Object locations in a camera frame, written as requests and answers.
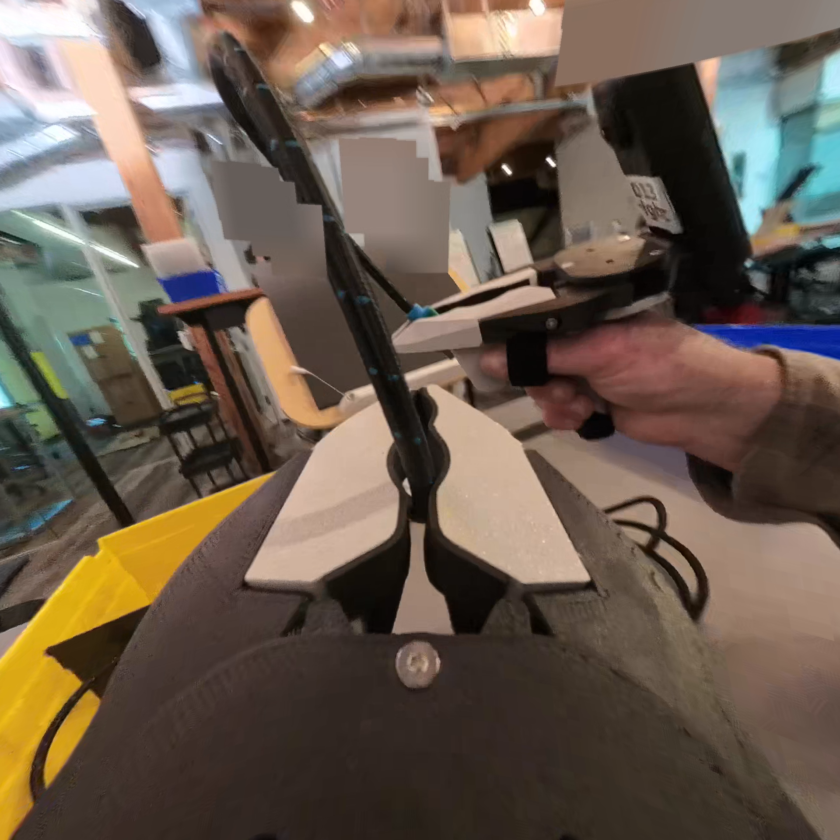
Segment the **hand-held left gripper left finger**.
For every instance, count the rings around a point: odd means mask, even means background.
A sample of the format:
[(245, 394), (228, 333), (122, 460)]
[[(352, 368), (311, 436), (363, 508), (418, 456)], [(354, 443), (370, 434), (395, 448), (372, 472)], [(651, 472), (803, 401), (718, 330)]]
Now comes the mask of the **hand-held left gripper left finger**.
[(366, 628), (393, 628), (410, 570), (410, 500), (380, 407), (311, 451), (245, 573), (251, 588), (328, 597)]

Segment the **black board with wooden edge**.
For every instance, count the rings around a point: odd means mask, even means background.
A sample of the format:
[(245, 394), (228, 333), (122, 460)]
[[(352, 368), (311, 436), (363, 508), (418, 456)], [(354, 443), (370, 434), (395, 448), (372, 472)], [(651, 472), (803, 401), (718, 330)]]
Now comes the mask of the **black board with wooden edge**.
[[(371, 381), (328, 279), (278, 275), (273, 266), (260, 257), (252, 266), (264, 296), (247, 309), (246, 331), (275, 412), (300, 429), (325, 433), (352, 416), (338, 408), (343, 395)], [(405, 324), (406, 316), (376, 283), (370, 283), (390, 335)], [(410, 305), (422, 306), (469, 288), (455, 272), (393, 275), (391, 283)], [(400, 359), (405, 374), (449, 357), (432, 352)]]

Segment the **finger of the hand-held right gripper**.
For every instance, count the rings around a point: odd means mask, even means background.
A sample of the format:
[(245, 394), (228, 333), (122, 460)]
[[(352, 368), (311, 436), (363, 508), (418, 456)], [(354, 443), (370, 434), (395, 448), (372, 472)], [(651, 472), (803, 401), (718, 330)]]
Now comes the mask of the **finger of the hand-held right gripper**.
[(474, 349), (483, 342), (480, 324), (484, 320), (556, 299), (555, 293), (546, 287), (510, 288), (482, 302), (461, 302), (446, 312), (407, 322), (393, 333), (392, 343), (400, 354)]
[(465, 292), (418, 307), (419, 319), (484, 319), (541, 303), (542, 289), (533, 268), (520, 269)]

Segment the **wooden post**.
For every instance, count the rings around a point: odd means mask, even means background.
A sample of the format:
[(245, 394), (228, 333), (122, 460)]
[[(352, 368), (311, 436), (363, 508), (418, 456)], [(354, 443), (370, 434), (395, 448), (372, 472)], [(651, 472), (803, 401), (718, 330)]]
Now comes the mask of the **wooden post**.
[(106, 47), (96, 39), (58, 38), (60, 57), (119, 171), (134, 215), (150, 244), (183, 237), (175, 206), (146, 147), (133, 101)]

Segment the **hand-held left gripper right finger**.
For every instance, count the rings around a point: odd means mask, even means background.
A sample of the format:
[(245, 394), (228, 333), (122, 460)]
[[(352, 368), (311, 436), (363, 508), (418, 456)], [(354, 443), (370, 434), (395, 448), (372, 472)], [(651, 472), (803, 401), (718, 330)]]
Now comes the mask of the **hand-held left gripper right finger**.
[(429, 491), (424, 565), (455, 634), (479, 634), (508, 597), (537, 627), (537, 596), (594, 590), (550, 495), (506, 428), (442, 387), (423, 389), (437, 477)]

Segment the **black stand pole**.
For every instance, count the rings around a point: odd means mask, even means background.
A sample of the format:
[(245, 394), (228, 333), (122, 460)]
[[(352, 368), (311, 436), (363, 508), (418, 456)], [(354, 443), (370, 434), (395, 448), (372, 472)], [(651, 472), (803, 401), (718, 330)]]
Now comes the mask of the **black stand pole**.
[(10, 354), (25, 372), (40, 401), (45, 405), (48, 414), (58, 427), (60, 435), (66, 440), (80, 467), (96, 488), (100, 499), (110, 510), (116, 522), (121, 528), (134, 525), (135, 519), (132, 512), (126, 506), (99, 459), (93, 453), (83, 433), (74, 423), (66, 401), (55, 393), (45, 374), (39, 368), (24, 336), (15, 326), (3, 302), (1, 303), (1, 334)]

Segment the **small blue bin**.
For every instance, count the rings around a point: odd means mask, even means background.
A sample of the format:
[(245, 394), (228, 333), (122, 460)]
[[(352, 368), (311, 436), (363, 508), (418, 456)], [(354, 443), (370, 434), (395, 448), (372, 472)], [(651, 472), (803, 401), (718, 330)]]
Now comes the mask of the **small blue bin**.
[(158, 277), (157, 281), (173, 304), (209, 298), (228, 292), (224, 278), (212, 268), (180, 275)]

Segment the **blue divided plastic bin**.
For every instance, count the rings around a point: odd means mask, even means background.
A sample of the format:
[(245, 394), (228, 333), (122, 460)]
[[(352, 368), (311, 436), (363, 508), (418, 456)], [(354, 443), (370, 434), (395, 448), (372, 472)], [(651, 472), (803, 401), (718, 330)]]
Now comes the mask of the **blue divided plastic bin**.
[(773, 346), (839, 360), (838, 325), (698, 324), (695, 328), (744, 350)]

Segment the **black utility cart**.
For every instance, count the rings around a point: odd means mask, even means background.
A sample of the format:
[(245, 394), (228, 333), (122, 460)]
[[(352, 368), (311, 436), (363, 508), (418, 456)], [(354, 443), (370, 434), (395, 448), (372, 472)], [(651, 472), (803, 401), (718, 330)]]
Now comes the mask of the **black utility cart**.
[(239, 440), (228, 432), (216, 398), (189, 395), (156, 420), (180, 476), (198, 498), (244, 483), (248, 476)]

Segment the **cardboard boxes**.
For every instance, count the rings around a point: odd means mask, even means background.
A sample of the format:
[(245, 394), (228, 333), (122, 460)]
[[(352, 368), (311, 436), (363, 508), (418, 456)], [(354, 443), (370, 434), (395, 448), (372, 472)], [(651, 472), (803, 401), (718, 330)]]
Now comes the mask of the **cardboard boxes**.
[(68, 339), (117, 425), (136, 427), (159, 417), (161, 406), (118, 328), (70, 332)]

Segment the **person's right hand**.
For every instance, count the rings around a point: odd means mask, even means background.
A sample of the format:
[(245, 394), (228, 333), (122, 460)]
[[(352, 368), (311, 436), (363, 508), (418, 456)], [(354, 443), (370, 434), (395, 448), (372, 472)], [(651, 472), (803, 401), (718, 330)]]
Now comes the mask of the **person's right hand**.
[(526, 390), (547, 427), (574, 431), (604, 402), (617, 432), (731, 472), (782, 395), (774, 358), (652, 312), (552, 339), (547, 363)]

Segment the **yellow plastic bin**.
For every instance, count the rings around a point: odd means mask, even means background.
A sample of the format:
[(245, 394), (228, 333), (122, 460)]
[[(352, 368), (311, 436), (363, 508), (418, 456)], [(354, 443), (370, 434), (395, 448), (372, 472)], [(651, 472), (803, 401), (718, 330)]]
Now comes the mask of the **yellow plastic bin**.
[(1, 838), (32, 806), (29, 769), (48, 725), (81, 685), (48, 647), (152, 603), (175, 570), (270, 476), (191, 502), (100, 538), (1, 661)]

